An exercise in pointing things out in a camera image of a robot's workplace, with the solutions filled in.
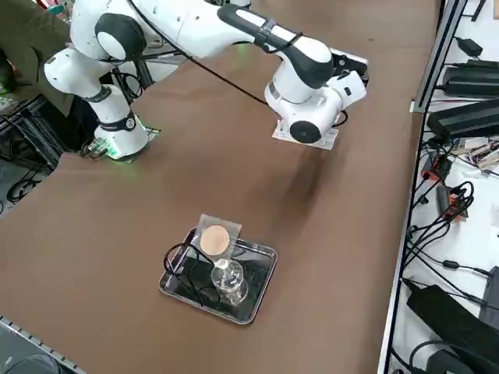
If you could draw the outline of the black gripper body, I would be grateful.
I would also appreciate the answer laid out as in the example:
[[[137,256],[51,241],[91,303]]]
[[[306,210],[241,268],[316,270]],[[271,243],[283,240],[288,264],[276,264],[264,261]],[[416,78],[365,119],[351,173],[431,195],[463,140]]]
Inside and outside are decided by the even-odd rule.
[[[361,78],[368,77],[368,64],[365,58],[351,55],[346,52],[332,52],[333,74],[340,76],[344,72],[357,72]]]

